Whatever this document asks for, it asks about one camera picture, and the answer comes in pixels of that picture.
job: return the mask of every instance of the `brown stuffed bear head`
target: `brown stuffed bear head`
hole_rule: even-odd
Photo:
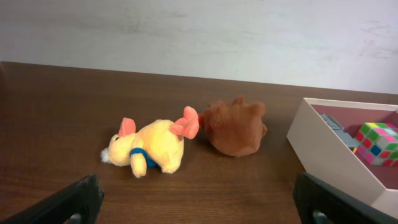
[[[242,96],[232,105],[216,101],[199,116],[199,123],[211,144],[229,156],[257,152],[267,127],[261,118],[266,113],[263,103],[245,103]]]

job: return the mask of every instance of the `white plush tuft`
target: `white plush tuft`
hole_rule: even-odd
[[[111,163],[111,160],[109,159],[109,148],[106,147],[101,151],[101,160],[105,163]]]

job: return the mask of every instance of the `wooden table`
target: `wooden table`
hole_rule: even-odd
[[[105,191],[98,223],[300,223],[292,189],[303,167],[286,134],[301,99],[398,104],[397,95],[377,93],[9,62],[2,68],[0,220],[96,173]],[[222,156],[200,132],[185,142],[172,175],[151,169],[135,179],[130,167],[100,161],[124,116],[141,128],[181,117],[184,106],[201,112],[237,95],[267,106],[268,133],[253,155]]]

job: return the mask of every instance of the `cardboard box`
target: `cardboard box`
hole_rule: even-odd
[[[398,167],[369,165],[320,116],[333,116],[353,137],[365,122],[398,127],[397,111],[397,105],[304,98],[287,139],[308,173],[398,218]]]

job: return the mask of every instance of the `checkered cube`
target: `checkered cube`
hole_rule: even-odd
[[[371,165],[398,167],[398,129],[393,124],[364,123],[355,138],[357,152]]]

